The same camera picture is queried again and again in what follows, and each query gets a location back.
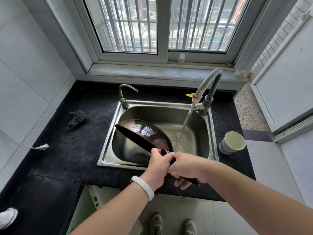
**white wristband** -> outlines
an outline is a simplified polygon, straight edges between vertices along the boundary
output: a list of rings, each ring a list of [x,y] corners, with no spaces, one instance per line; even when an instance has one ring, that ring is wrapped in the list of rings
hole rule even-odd
[[[133,182],[133,181],[136,182],[139,186],[142,187],[142,189],[145,190],[145,192],[148,195],[149,200],[153,199],[153,197],[154,197],[153,190],[151,189],[151,187],[143,179],[141,179],[138,176],[133,176],[131,178],[131,182]]]

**window pane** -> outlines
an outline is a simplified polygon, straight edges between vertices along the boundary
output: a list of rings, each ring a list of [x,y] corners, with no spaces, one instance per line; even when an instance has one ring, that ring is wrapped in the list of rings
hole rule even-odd
[[[157,53],[156,0],[85,0],[104,51]]]
[[[172,0],[169,49],[226,52],[248,0]]]

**countertop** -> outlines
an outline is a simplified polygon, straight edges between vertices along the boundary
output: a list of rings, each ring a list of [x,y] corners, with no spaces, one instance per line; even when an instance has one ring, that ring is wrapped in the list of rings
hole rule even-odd
[[[123,90],[126,99],[188,103],[194,89],[135,86]],[[216,91],[211,105],[217,144],[228,131],[243,135],[234,91]],[[84,184],[124,189],[143,171],[97,166],[98,158],[118,103],[118,85],[77,81],[35,145],[47,143],[45,151],[32,150],[0,194],[0,209],[19,210],[17,220],[1,234],[64,234]],[[83,125],[66,130],[70,112],[88,116]],[[255,180],[247,148],[224,155],[220,162]],[[169,174],[156,193],[224,201],[209,185],[180,190]]]

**running water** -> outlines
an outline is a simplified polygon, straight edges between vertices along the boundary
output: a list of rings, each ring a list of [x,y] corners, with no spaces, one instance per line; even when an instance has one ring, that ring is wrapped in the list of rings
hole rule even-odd
[[[193,110],[194,110],[194,106],[195,106],[195,104],[194,103],[192,103],[191,104],[191,107],[190,107],[190,110],[189,110],[189,112],[188,112],[188,114],[187,114],[187,117],[186,117],[186,119],[185,119],[185,122],[184,122],[184,124],[183,124],[183,126],[182,126],[182,130],[179,132],[179,134],[178,134],[178,139],[177,139],[177,141],[176,141],[176,143],[175,143],[175,147],[174,147],[174,152],[176,152],[176,150],[177,150],[177,146],[178,146],[178,143],[179,143],[179,141],[180,141],[180,138],[181,138],[181,136],[182,136],[182,132],[185,130],[185,128],[186,128],[186,125],[187,125],[187,123],[188,123],[188,120],[189,120],[189,118],[190,118],[190,116],[191,116],[191,114],[192,114],[192,112],[193,112]]]

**sneaker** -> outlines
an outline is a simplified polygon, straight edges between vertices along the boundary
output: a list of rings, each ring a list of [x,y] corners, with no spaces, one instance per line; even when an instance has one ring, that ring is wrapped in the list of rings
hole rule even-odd
[[[150,235],[162,235],[163,219],[161,214],[155,213],[150,221]]]
[[[182,235],[197,235],[197,228],[191,219],[186,219],[182,224]]]

